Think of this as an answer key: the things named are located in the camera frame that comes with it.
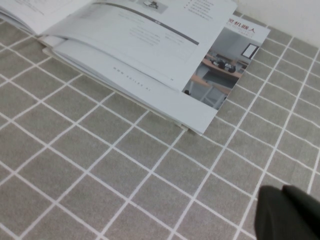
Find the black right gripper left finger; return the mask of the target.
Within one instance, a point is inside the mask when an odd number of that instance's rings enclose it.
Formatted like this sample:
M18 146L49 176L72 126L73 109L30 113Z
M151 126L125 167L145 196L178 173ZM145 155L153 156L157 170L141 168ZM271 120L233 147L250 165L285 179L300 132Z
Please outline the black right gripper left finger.
M258 192L254 230L258 240L305 240L310 237L310 228L290 200L280 189L268 185Z

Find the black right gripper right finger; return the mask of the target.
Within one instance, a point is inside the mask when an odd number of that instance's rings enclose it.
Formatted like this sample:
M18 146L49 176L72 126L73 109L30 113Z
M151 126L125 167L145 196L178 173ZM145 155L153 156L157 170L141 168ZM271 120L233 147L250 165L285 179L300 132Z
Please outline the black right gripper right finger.
M282 192L293 204L304 223L320 239L320 202L294 185L284 185Z

